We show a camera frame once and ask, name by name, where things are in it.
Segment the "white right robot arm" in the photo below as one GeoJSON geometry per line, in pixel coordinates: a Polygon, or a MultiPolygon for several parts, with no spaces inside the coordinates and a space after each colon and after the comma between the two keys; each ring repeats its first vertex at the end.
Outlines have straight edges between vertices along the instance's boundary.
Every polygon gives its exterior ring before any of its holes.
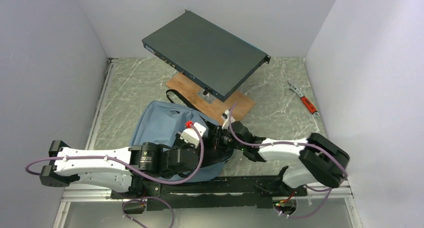
{"type": "Polygon", "coordinates": [[[242,151],[251,162],[283,161],[286,165],[275,182],[276,191],[282,196],[315,182],[338,188],[347,178],[350,155],[319,133],[298,140],[275,140],[253,135],[240,121],[228,127],[208,128],[207,161],[226,161],[234,150],[242,151]]]}

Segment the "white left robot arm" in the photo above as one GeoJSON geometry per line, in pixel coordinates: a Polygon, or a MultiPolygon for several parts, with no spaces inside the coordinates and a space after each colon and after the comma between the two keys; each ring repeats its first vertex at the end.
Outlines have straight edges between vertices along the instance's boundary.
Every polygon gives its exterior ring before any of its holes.
{"type": "Polygon", "coordinates": [[[87,184],[126,193],[131,198],[144,191],[144,180],[160,184],[197,183],[216,178],[223,163],[213,163],[210,150],[198,138],[188,142],[144,142],[108,150],[80,150],[61,140],[52,142],[48,164],[37,173],[48,187],[87,184]]]}

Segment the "blue student backpack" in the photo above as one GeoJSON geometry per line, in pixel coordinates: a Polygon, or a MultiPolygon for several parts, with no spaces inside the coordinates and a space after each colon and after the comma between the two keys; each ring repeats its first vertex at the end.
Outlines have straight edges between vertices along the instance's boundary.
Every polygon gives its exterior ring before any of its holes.
{"type": "MultiPolygon", "coordinates": [[[[129,145],[142,145],[150,142],[173,146],[176,134],[185,129],[188,121],[199,123],[206,127],[207,122],[218,126],[218,121],[195,109],[185,105],[169,103],[165,101],[152,101],[147,105],[135,127],[129,145]]],[[[186,183],[209,181],[216,178],[223,170],[226,162],[233,156],[230,150],[213,157],[212,151],[206,150],[199,171],[186,183]]]]}

